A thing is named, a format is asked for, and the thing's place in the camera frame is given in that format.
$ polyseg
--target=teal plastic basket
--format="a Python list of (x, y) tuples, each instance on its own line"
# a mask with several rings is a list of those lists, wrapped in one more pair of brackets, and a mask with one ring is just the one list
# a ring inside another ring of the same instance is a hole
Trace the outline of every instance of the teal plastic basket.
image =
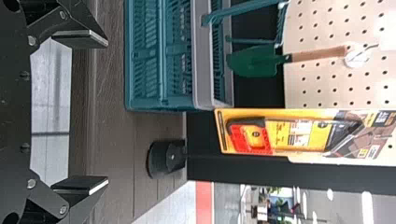
[[(222, 9), (222, 0), (211, 1), (212, 11)], [(225, 100), (224, 86), (224, 34), (222, 24), (212, 25), (213, 40), (213, 72), (214, 72), (214, 98), (219, 101)]]
[(190, 1), (125, 2), (125, 104), (128, 109), (194, 109)]

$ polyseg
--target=floor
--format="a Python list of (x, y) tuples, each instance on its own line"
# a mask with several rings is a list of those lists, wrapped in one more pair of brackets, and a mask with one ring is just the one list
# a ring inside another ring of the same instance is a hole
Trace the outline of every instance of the floor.
[(189, 181), (169, 197), (151, 208), (134, 224), (195, 224), (196, 222), (196, 187)]
[(109, 46), (73, 51), (68, 170), (109, 177), (91, 223), (132, 223), (187, 181), (185, 170), (160, 180), (146, 171), (153, 141), (184, 137), (183, 116), (125, 109), (124, 1), (87, 2)]

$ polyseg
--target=gray tile floor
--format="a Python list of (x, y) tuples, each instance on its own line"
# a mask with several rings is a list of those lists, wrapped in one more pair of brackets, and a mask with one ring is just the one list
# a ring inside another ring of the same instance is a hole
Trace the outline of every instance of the gray tile floor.
[(195, 224), (195, 182), (189, 181), (133, 224)]
[(72, 50), (49, 39), (31, 55), (31, 169), (52, 185), (67, 178)]

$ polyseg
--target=bolt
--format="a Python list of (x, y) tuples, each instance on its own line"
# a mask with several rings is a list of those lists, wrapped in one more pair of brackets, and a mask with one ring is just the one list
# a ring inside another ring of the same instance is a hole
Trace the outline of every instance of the bolt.
[(30, 179), (27, 181), (27, 188), (28, 189), (33, 189), (35, 187), (35, 184), (37, 183), (37, 181), (35, 181), (35, 179)]
[(66, 20), (66, 13), (64, 13), (63, 11), (60, 11), (59, 15), (61, 15), (62, 20)]
[(29, 35), (27, 37), (27, 39), (29, 40), (29, 45), (30, 46), (34, 46), (37, 43), (37, 39), (34, 36), (32, 36), (32, 35)]
[(27, 143), (23, 143), (21, 145), (21, 153), (30, 153), (30, 145)]
[(64, 205), (64, 206), (61, 207), (61, 210), (59, 211), (59, 213), (60, 213), (61, 215), (64, 215), (64, 214), (66, 214), (66, 212), (67, 212), (67, 206)]
[(25, 80), (25, 81), (29, 81), (30, 80), (30, 73), (27, 71), (21, 71), (20, 73), (20, 77)]

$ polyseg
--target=pegboard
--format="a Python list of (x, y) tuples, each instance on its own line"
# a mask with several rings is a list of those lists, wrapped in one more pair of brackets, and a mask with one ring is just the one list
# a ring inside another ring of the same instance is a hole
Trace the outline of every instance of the pegboard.
[[(394, 27), (394, 0), (290, 0), (284, 53), (341, 45), (354, 50), (375, 44), (394, 50), (373, 49), (370, 60), (353, 69), (345, 65), (344, 59), (337, 58), (285, 64), (286, 108), (396, 108)], [(396, 147), (396, 132), (387, 147)], [(380, 155), (380, 160), (322, 158), (318, 162), (393, 165), (395, 157), (396, 150), (388, 150)], [(298, 158), (292, 161), (304, 162)]]

